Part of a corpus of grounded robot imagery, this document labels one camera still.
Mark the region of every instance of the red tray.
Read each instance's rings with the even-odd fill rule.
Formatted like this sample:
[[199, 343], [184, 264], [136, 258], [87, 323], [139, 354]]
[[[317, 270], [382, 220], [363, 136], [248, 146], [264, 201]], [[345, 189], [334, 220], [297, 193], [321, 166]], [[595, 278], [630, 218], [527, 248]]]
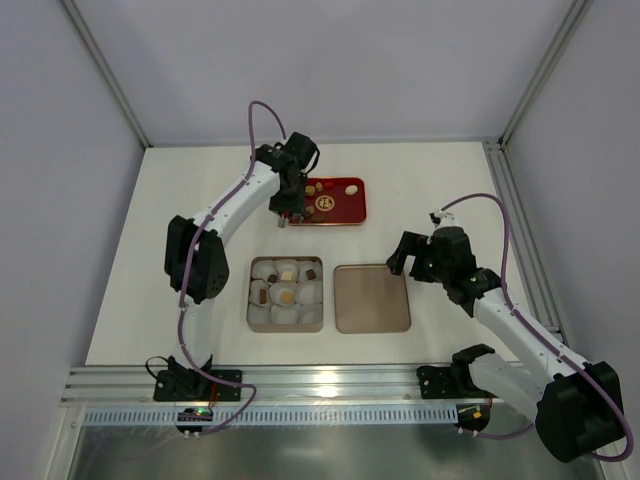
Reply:
[[[305, 218], [302, 222], [292, 221], [290, 225], [360, 225], [367, 218], [367, 203], [364, 193], [364, 182], [355, 177], [322, 177], [308, 178], [307, 185], [322, 183], [323, 190], [313, 197], [305, 195], [304, 206], [313, 206], [316, 213], [324, 215], [322, 222], [313, 222]], [[347, 195], [344, 191], [349, 185], [358, 187], [357, 193]]]

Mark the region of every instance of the snack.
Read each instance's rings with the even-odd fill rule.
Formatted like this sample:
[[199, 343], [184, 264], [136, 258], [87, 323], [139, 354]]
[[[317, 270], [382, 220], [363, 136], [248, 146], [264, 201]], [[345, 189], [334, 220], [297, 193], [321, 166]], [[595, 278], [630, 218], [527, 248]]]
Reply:
[[280, 281], [289, 283], [293, 282], [293, 272], [290, 270], [282, 272], [282, 274], [280, 275]]

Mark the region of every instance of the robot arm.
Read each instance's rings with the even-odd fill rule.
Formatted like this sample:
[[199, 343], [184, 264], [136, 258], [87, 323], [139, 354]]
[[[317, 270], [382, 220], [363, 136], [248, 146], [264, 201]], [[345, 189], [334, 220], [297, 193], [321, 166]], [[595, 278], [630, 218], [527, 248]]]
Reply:
[[[556, 340], [522, 306], [514, 303], [510, 307], [500, 277], [476, 265], [469, 237], [455, 217], [436, 212], [431, 219], [436, 228], [430, 237], [404, 232], [398, 248], [387, 260], [391, 273], [402, 275], [407, 256], [414, 256], [409, 276], [442, 284], [449, 299], [494, 332], [524, 367], [505, 362], [486, 345], [458, 352], [447, 374], [456, 385], [458, 397], [490, 392], [502, 398], [535, 423], [545, 447], [563, 462], [622, 438], [624, 430], [612, 409], [567, 361], [582, 368], [622, 409], [615, 371], [605, 362], [589, 364]], [[514, 315], [516, 310], [523, 321]], [[421, 367], [421, 383], [437, 381], [441, 375], [437, 370], [438, 367]], [[428, 387], [423, 388], [423, 398], [437, 398], [437, 394], [425, 396]]]
[[[214, 298], [229, 279], [225, 247], [238, 227], [253, 211], [269, 200], [269, 210], [282, 220], [302, 214], [306, 169], [319, 157], [319, 150], [309, 137], [294, 132], [286, 144], [262, 145], [256, 150], [251, 176], [242, 175], [218, 200], [186, 219], [176, 216], [169, 223], [164, 271], [171, 287], [180, 292], [187, 267], [189, 248], [198, 229], [201, 232], [191, 260], [185, 303], [184, 341], [195, 363], [211, 368], [211, 319]], [[242, 187], [234, 194], [237, 185]], [[212, 209], [223, 203], [213, 220], [207, 222]], [[189, 368], [180, 345], [169, 358], [168, 374], [163, 376], [162, 398], [189, 400], [200, 398], [210, 383]]]

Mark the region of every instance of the empty metal tray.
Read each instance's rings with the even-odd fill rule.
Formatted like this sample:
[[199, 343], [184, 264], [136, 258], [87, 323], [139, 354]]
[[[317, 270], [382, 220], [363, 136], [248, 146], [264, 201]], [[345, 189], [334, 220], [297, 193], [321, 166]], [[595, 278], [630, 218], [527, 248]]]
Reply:
[[386, 265], [342, 265], [333, 273], [340, 333], [399, 333], [411, 326], [404, 275]]

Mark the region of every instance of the white table surface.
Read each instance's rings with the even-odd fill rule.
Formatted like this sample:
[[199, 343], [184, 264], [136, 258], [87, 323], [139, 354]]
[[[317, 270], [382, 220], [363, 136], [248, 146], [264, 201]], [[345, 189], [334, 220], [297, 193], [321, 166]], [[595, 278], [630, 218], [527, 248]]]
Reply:
[[[404, 230], [430, 234], [428, 213], [471, 192], [495, 189], [480, 143], [321, 145], [312, 176], [364, 180], [367, 220], [356, 227], [288, 227], [259, 208], [235, 233], [226, 254], [229, 282], [216, 298], [211, 349], [218, 364], [447, 362], [465, 347], [486, 343], [511, 352], [490, 331], [447, 299], [439, 285], [407, 277], [411, 328], [405, 333], [343, 335], [336, 330], [333, 270], [383, 263]], [[189, 217], [215, 200], [241, 174], [248, 147], [147, 150], [91, 342], [88, 365], [141, 365], [175, 346], [175, 292], [163, 271], [166, 231], [176, 215]], [[502, 219], [477, 199], [453, 210], [471, 238], [478, 265], [499, 271]], [[257, 256], [322, 258], [324, 327], [319, 333], [254, 333], [246, 324], [249, 266]], [[405, 275], [411, 260], [405, 266]], [[508, 280], [526, 304], [513, 255]]]

